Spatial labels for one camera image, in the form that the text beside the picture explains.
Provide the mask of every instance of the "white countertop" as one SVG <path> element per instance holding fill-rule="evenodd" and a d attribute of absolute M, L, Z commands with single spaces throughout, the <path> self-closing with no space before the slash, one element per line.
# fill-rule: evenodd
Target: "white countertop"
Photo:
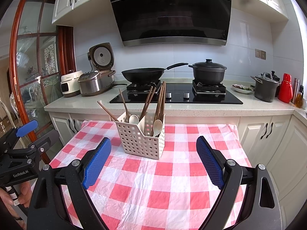
<path fill-rule="evenodd" d="M 191 83 L 190 79 L 181 79 L 181 82 Z M 178 79 L 166 79 L 167 83 L 178 82 Z M 165 114 L 169 117 L 241 117 L 241 116 L 273 116 L 273 115 L 291 115 L 294 114 L 307 126 L 306 112 L 303 109 L 296 108 L 292 103 L 286 104 L 274 99 L 272 103 L 263 102 L 254 97 L 254 94 L 240 94 L 231 89 L 234 81 L 223 81 L 227 90 L 240 99 L 243 104 L 165 104 Z M 49 112 L 61 113 L 80 113 L 80 114 L 106 114 L 97 101 L 101 103 L 115 115 L 121 115 L 124 112 L 123 104 L 110 104 L 109 101 L 119 95 L 119 88 L 125 89 L 125 86 L 116 86 L 103 94 L 92 97 L 82 97 L 81 95 L 71 98 L 59 98 L 58 100 L 45 106 Z M 128 110 L 141 111 L 144 104 L 127 104 Z M 150 104 L 148 112 L 155 112 L 156 103 Z"/>

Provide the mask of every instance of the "red thermos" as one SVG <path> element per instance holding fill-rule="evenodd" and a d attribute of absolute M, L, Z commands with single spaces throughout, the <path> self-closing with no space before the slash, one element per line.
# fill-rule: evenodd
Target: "red thermos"
<path fill-rule="evenodd" d="M 292 99 L 292 96 L 293 92 L 291 86 L 291 75 L 284 73 L 284 78 L 280 85 L 278 99 L 284 103 L 289 103 Z"/>

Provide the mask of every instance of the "silver bolt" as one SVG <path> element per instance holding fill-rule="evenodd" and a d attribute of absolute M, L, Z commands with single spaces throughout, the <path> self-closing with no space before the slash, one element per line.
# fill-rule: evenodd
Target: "silver bolt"
<path fill-rule="evenodd" d="M 45 164 L 44 166 L 43 166 L 43 170 L 48 170 L 49 169 L 49 165 L 48 164 Z"/>
<path fill-rule="evenodd" d="M 235 165 L 235 161 L 232 159 L 227 160 L 228 165 L 230 166 L 234 166 Z"/>
<path fill-rule="evenodd" d="M 73 160 L 72 165 L 73 166 L 78 166 L 80 164 L 79 160 Z"/>
<path fill-rule="evenodd" d="M 261 169 L 261 170 L 265 170 L 265 169 L 266 169 L 266 167 L 265 167 L 264 164 L 258 164 L 258 167 L 259 167 L 259 169 Z"/>

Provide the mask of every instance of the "black pot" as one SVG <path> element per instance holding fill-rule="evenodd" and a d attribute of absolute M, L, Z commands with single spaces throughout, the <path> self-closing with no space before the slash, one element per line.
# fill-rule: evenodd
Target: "black pot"
<path fill-rule="evenodd" d="M 196 82 L 207 85 L 215 85 L 221 83 L 224 79 L 225 70 L 227 67 L 213 63 L 211 59 L 206 59 L 206 62 L 197 62 L 189 65 L 193 68 L 193 75 Z"/>
<path fill-rule="evenodd" d="M 256 76 L 256 85 L 255 85 L 255 97 L 265 102 L 273 102 L 275 98 L 275 93 L 278 85 L 278 81 L 273 80 L 272 78 L 265 76 L 265 73 L 262 76 Z"/>

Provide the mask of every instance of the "black glass cooktop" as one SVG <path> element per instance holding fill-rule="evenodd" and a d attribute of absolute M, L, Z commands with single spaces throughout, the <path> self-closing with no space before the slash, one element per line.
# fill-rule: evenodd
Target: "black glass cooktop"
<path fill-rule="evenodd" d="M 196 94 L 191 83 L 166 83 L 166 93 L 171 93 L 171 99 L 166 99 L 166 103 L 215 103 L 215 104 L 243 104 L 236 96 L 226 90 L 225 95 Z M 147 94 L 127 94 L 127 90 L 122 92 L 126 103 L 145 103 Z M 158 95 L 154 95 L 151 102 L 156 103 Z M 120 95 L 116 96 L 110 103 L 122 103 Z"/>

